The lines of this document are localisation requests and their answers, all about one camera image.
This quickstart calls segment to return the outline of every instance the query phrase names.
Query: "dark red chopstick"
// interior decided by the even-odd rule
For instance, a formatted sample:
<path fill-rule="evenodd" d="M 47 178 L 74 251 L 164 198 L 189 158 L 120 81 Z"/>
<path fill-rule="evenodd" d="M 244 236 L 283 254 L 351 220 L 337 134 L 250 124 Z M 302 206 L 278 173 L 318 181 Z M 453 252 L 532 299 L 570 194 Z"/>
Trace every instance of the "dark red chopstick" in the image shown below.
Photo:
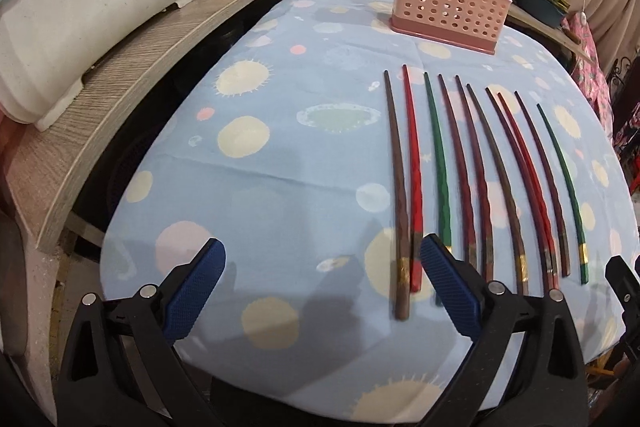
<path fill-rule="evenodd" d="M 406 101 L 406 118 L 409 127 L 409 165 L 411 167 L 411 292 L 417 293 L 422 288 L 422 264 L 420 264 L 420 243 L 422 242 L 422 176 L 420 174 L 420 147 L 418 146 L 418 130 L 415 124 L 414 98 L 411 94 L 409 71 L 402 65 L 404 78 L 404 99 Z"/>
<path fill-rule="evenodd" d="M 511 128 L 513 129 L 513 134 L 516 137 L 516 141 L 518 142 L 518 146 L 522 151 L 522 157 L 524 158 L 525 165 L 527 169 L 529 169 L 529 175 L 531 177 L 531 182 L 533 184 L 534 194 L 536 195 L 536 201 L 538 202 L 538 207 L 540 209 L 540 216 L 542 217 L 542 227 L 543 232 L 546 236 L 546 242 L 549 245 L 549 254 L 551 256 L 551 272 L 552 272 L 552 288 L 558 289 L 559 281 L 558 281 L 558 260 L 556 259 L 556 245 L 554 243 L 554 237 L 551 233 L 551 223 L 549 222 L 549 215 L 546 210 L 545 198 L 542 195 L 542 187 L 540 186 L 540 181 L 538 179 L 538 175 L 536 174 L 536 168 L 533 166 L 533 162 L 531 161 L 531 155 L 529 154 L 529 149 L 527 149 L 527 144 L 524 141 L 522 133 L 520 132 L 520 128 L 516 123 L 516 119 L 513 118 L 513 114 L 511 113 L 511 109 L 507 105 L 502 93 L 498 93 L 498 98 L 500 99 L 500 103 L 502 103 L 502 107 L 504 108 L 504 112 L 511 123 Z"/>
<path fill-rule="evenodd" d="M 509 123 L 502 114 L 500 106 L 494 98 L 494 94 L 488 87 L 485 88 L 485 91 L 489 96 L 492 105 L 494 106 L 495 112 L 498 114 L 498 118 L 504 129 L 504 133 L 507 135 L 507 139 L 509 140 L 509 144 L 511 145 L 511 151 L 516 158 L 518 169 L 520 170 L 520 175 L 522 176 L 524 187 L 527 191 L 527 199 L 529 200 L 533 222 L 536 227 L 536 238 L 538 240 L 538 249 L 540 251 L 540 262 L 542 263 L 542 286 L 546 294 L 551 288 L 554 287 L 553 271 L 551 268 L 551 254 L 549 252 L 548 240 L 546 238 L 544 225 L 542 223 L 542 214 L 540 213 L 540 207 L 538 206 L 536 193 L 533 189 L 531 175 L 529 174 L 529 169 L 527 169 L 527 164 L 524 161 L 524 157 L 522 156 L 520 147 L 518 147 L 518 143 L 516 142 L 516 139 L 511 132 Z"/>
<path fill-rule="evenodd" d="M 465 90 L 460 82 L 460 77 L 456 75 L 456 84 L 462 109 L 465 112 L 466 127 L 469 131 L 469 140 L 476 168 L 476 184 L 478 185 L 478 201 L 480 203 L 480 230 L 482 240 L 482 276 L 489 282 L 494 280 L 494 230 L 491 226 L 491 206 L 489 204 L 489 191 L 486 186 L 486 176 L 484 174 L 484 164 L 482 163 L 482 153 L 480 152 L 480 142 L 478 133 L 471 116 L 471 108 L 466 99 Z"/>
<path fill-rule="evenodd" d="M 462 149 L 462 141 L 456 123 L 456 115 L 453 113 L 453 106 L 449 99 L 449 92 L 441 74 L 438 75 L 440 89 L 444 98 L 447 116 L 449 118 L 449 128 L 453 141 L 453 150 L 456 156 L 456 169 L 458 170 L 458 181 L 460 186 L 460 203 L 462 207 L 462 230 L 463 230 L 463 253 L 465 261 L 473 266 L 478 272 L 478 254 L 476 252 L 476 230 L 474 229 L 474 210 L 471 205 L 471 190 L 469 188 L 469 178 L 466 173 L 465 152 Z"/>
<path fill-rule="evenodd" d="M 536 143 L 540 161 L 542 161 L 542 168 L 545 170 L 546 184 L 549 186 L 549 192 L 551 193 L 551 202 L 554 208 L 554 214 L 556 216 L 556 229 L 558 230 L 558 245 L 560 248 L 560 264 L 562 267 L 562 277 L 568 277 L 571 274 L 571 264 L 569 261 L 569 242 L 566 237 L 566 228 L 564 226 L 564 216 L 562 215 L 562 204 L 560 203 L 558 188 L 556 187 L 554 175 L 551 170 L 549 159 L 546 157 L 546 152 L 544 146 L 542 145 L 542 140 L 540 139 L 540 135 L 536 130 L 536 126 L 533 124 L 533 120 L 529 114 L 529 111 L 527 110 L 527 106 L 524 105 L 524 102 L 517 91 L 515 92 L 515 95 L 518 99 L 520 107 L 522 108 L 524 117 L 527 119 L 529 129 L 531 130 L 531 136 L 533 136 L 533 141 Z"/>

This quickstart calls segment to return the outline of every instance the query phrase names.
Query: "pink floral fabric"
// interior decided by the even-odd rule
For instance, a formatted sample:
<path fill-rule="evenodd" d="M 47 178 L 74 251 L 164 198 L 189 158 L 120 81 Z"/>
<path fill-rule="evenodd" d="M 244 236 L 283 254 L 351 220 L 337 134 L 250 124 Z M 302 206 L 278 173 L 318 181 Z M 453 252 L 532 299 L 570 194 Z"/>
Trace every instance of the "pink floral fabric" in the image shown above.
<path fill-rule="evenodd" d="M 578 12 L 562 20 L 562 27 L 570 29 L 580 37 L 582 49 L 594 62 L 594 65 L 591 65 L 583 58 L 578 57 L 571 76 L 595 111 L 607 138 L 611 140 L 613 138 L 613 111 L 609 98 L 609 86 L 607 86 L 607 79 L 598 64 L 596 44 L 591 35 L 589 24 L 582 25 Z"/>

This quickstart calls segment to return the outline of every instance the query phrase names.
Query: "blue tablecloth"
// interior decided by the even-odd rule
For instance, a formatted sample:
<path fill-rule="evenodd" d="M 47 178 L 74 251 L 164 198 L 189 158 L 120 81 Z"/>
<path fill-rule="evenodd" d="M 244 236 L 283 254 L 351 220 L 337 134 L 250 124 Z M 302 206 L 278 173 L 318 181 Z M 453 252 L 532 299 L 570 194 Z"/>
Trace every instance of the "blue tablecloth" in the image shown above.
<path fill-rule="evenodd" d="M 434 304 L 424 278 L 405 323 L 389 302 L 394 249 L 390 132 L 383 71 L 392 77 L 408 178 L 402 64 L 411 71 L 420 142 L 424 230 L 436 230 L 433 145 L 422 72 L 443 74 L 465 147 L 478 226 L 468 134 L 453 76 L 474 86 L 508 170 L 520 211 L 532 295 L 542 276 L 529 203 L 486 86 L 504 93 L 540 176 L 546 178 L 518 90 L 552 163 L 564 209 L 572 274 L 561 280 L 584 358 L 623 331 L 622 308 L 604 279 L 612 254 L 631 262 L 638 233 L 622 170 L 590 106 L 539 44 L 504 28 L 495 56 L 395 34 L 392 0 L 283 0 L 206 74 L 156 139 L 106 234 L 100 272 L 107 298 L 159 283 L 214 236 L 225 272 L 181 357 L 238 387 L 321 415 L 416 421 L 470 346 Z M 449 169 L 453 253 L 460 203 L 449 125 L 434 84 Z M 574 178 L 590 253 L 579 282 L 575 225 L 558 159 L 535 103 L 556 130 Z M 510 230 L 479 122 L 492 205 L 495 277 L 515 291 Z M 555 230 L 553 213 L 550 220 Z M 506 385 L 514 339 L 486 406 Z"/>

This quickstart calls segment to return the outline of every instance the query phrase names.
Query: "chopstick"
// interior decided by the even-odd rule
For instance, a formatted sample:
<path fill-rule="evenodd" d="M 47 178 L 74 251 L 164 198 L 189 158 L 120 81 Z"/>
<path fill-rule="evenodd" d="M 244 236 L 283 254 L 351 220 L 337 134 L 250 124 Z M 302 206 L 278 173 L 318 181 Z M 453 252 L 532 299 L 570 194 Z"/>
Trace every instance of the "chopstick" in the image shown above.
<path fill-rule="evenodd" d="M 473 117 L 469 102 L 466 99 L 465 90 L 460 82 L 460 77 L 456 75 L 458 93 L 462 101 L 462 108 L 465 112 L 466 127 L 469 131 L 471 150 L 476 168 L 476 184 L 478 185 L 478 201 L 480 203 L 480 230 L 482 239 L 482 276 L 489 282 L 494 279 L 494 230 L 491 226 L 491 206 L 489 203 L 489 193 L 486 186 L 486 176 L 484 174 L 484 164 L 482 163 L 482 153 L 480 152 L 480 142 L 474 126 Z"/>
<path fill-rule="evenodd" d="M 576 198 L 575 196 L 574 182 L 572 181 L 571 175 L 569 174 L 569 169 L 566 166 L 566 161 L 564 159 L 564 155 L 562 154 L 562 149 L 560 149 L 558 138 L 556 138 L 556 133 L 554 133 L 551 124 L 546 118 L 545 112 L 542 110 L 542 107 L 540 107 L 540 104 L 538 104 L 537 107 L 542 120 L 545 122 L 546 130 L 551 137 L 551 142 L 553 142 L 554 144 L 554 149 L 556 150 L 556 155 L 558 156 L 558 161 L 560 162 L 560 168 L 562 169 L 562 175 L 564 176 L 564 183 L 566 184 L 566 189 L 569 192 L 571 209 L 574 213 L 575 232 L 578 239 L 578 256 L 580 258 L 580 284 L 587 284 L 589 282 L 589 259 L 587 257 L 587 244 L 584 237 L 582 215 L 580 214 L 580 206 L 578 206 L 578 198 Z"/>
<path fill-rule="evenodd" d="M 411 167 L 411 292 L 418 293 L 422 288 L 422 264 L 420 263 L 420 244 L 422 242 L 422 175 L 420 173 L 420 147 L 418 130 L 415 124 L 414 97 L 411 94 L 409 71 L 402 65 L 404 78 L 404 100 L 409 127 L 409 165 Z"/>
<path fill-rule="evenodd" d="M 441 74 L 438 75 L 440 81 L 440 89 L 449 118 L 449 128 L 451 139 L 453 141 L 453 150 L 456 158 L 456 170 L 458 172 L 458 180 L 460 184 L 460 206 L 462 207 L 462 230 L 463 230 L 463 252 L 465 261 L 473 266 L 477 271 L 478 254 L 476 252 L 476 230 L 474 229 L 474 210 L 471 205 L 471 190 L 469 188 L 469 179 L 466 173 L 465 153 L 462 149 L 462 141 L 460 140 L 460 132 L 456 123 L 456 115 L 453 113 L 453 106 L 449 98 L 447 86 Z"/>
<path fill-rule="evenodd" d="M 516 139 L 511 132 L 511 128 L 509 127 L 506 118 L 500 110 L 500 106 L 498 106 L 498 102 L 496 102 L 493 93 L 488 87 L 485 88 L 485 91 L 494 106 L 495 112 L 498 114 L 498 118 L 500 119 L 500 123 L 502 124 L 502 127 L 504 129 L 504 133 L 507 135 L 507 139 L 509 140 L 509 144 L 511 145 L 511 150 L 513 151 L 513 155 L 515 156 L 516 162 L 518 163 L 520 175 L 522 176 L 522 180 L 524 181 L 524 186 L 527 191 L 527 198 L 529 199 L 529 206 L 531 207 L 531 214 L 533 215 L 533 222 L 536 226 L 536 238 L 538 240 L 540 262 L 542 264 L 542 285 L 546 294 L 551 288 L 554 287 L 554 278 L 551 268 L 551 256 L 549 252 L 548 240 L 545 234 L 544 225 L 542 224 L 542 214 L 540 212 L 540 207 L 538 206 L 538 201 L 536 199 L 536 193 L 533 188 L 533 181 L 531 180 L 531 175 L 529 173 L 529 169 L 527 169 L 527 164 L 524 161 L 522 152 L 518 147 Z"/>
<path fill-rule="evenodd" d="M 502 107 L 504 108 L 504 112 L 511 123 L 511 128 L 513 129 L 513 134 L 516 137 L 516 141 L 520 147 L 520 151 L 522 152 L 522 157 L 524 158 L 525 165 L 527 169 L 529 169 L 529 176 L 533 185 L 533 191 L 536 196 L 536 200 L 538 202 L 538 208 L 540 210 L 540 217 L 542 218 L 542 227 L 543 232 L 546 236 L 546 243 L 548 244 L 549 256 L 551 261 L 551 276 L 553 286 L 551 288 L 558 289 L 558 260 L 556 259 L 556 245 L 554 244 L 554 238 L 551 234 L 551 223 L 549 222 L 549 216 L 546 213 L 546 204 L 545 199 L 542 196 L 542 188 L 540 187 L 540 181 L 538 181 L 538 175 L 536 174 L 536 169 L 533 166 L 533 162 L 531 161 L 531 156 L 529 155 L 529 149 L 527 149 L 527 144 L 522 137 L 522 133 L 520 132 L 520 128 L 516 123 L 515 118 L 511 114 L 511 109 L 507 105 L 502 93 L 498 93 L 498 98 L 500 99 L 500 103 L 502 103 Z"/>
<path fill-rule="evenodd" d="M 449 187 L 447 185 L 447 165 L 444 159 L 442 134 L 438 122 L 438 111 L 433 98 L 429 75 L 424 72 L 424 85 L 429 100 L 429 114 L 431 118 L 431 134 L 433 134 L 433 150 L 436 161 L 436 185 L 438 188 L 438 235 L 447 250 L 451 251 L 451 211 L 449 207 Z"/>
<path fill-rule="evenodd" d="M 551 202 L 554 208 L 554 214 L 556 215 L 556 229 L 558 229 L 558 244 L 560 248 L 560 264 L 562 267 L 562 277 L 568 277 L 571 273 L 571 265 L 569 261 L 569 243 L 566 238 L 566 227 L 564 226 L 564 217 L 562 216 L 562 205 L 560 204 L 560 198 L 558 196 L 558 188 L 554 181 L 554 175 L 551 171 L 551 165 L 549 165 L 549 159 L 546 157 L 545 148 L 540 140 L 540 135 L 533 124 L 533 120 L 529 115 L 527 107 L 524 105 L 519 93 L 515 92 L 516 99 L 522 108 L 524 117 L 527 119 L 533 141 L 536 143 L 538 149 L 538 155 L 542 161 L 542 167 L 545 170 L 546 183 L 549 185 L 549 191 L 551 192 Z"/>
<path fill-rule="evenodd" d="M 489 126 L 489 122 L 484 115 L 482 106 L 471 84 L 466 84 L 466 89 L 471 96 L 471 100 L 476 106 L 478 117 L 482 123 L 484 129 L 484 135 L 489 142 L 489 149 L 494 158 L 495 168 L 498 171 L 498 179 L 500 180 L 500 187 L 504 195 L 504 203 L 507 207 L 507 216 L 509 218 L 509 228 L 511 230 L 511 242 L 513 243 L 513 256 L 516 268 L 516 291 L 519 295 L 526 295 L 529 293 L 529 273 L 527 269 L 527 256 L 524 251 L 524 241 L 522 240 L 522 231 L 520 230 L 520 220 L 518 219 L 518 212 L 516 209 L 516 203 L 513 200 L 513 193 L 511 192 L 511 184 L 507 175 L 507 169 L 504 167 L 502 156 L 500 155 L 500 149 L 495 142 L 494 133 Z"/>
<path fill-rule="evenodd" d="M 409 216 L 406 212 L 406 192 L 404 191 L 404 170 L 402 169 L 402 149 L 398 131 L 396 106 L 391 90 L 389 72 L 385 70 L 386 108 L 391 129 L 391 159 L 394 171 L 394 192 L 396 194 L 396 302 L 394 314 L 399 321 L 409 318 L 410 307 L 410 259 Z"/>

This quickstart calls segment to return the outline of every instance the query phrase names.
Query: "metal screw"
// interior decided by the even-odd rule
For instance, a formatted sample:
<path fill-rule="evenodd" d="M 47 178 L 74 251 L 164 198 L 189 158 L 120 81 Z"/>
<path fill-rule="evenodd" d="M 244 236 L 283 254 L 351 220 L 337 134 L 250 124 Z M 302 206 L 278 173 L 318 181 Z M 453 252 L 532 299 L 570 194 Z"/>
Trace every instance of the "metal screw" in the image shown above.
<path fill-rule="evenodd" d="M 562 294 L 562 292 L 560 290 L 556 290 L 555 288 L 549 290 L 549 297 L 551 297 L 551 300 L 554 300 L 556 302 L 562 302 L 562 300 L 564 299 L 564 295 Z"/>
<path fill-rule="evenodd" d="M 140 296 L 148 299 L 149 297 L 153 297 L 156 294 L 156 287 L 152 284 L 147 284 L 140 288 Z"/>
<path fill-rule="evenodd" d="M 91 306 L 95 302 L 95 293 L 87 293 L 82 297 L 82 304 L 85 306 Z"/>
<path fill-rule="evenodd" d="M 494 295 L 502 295 L 505 291 L 504 284 L 499 281 L 491 281 L 489 283 L 489 291 Z"/>

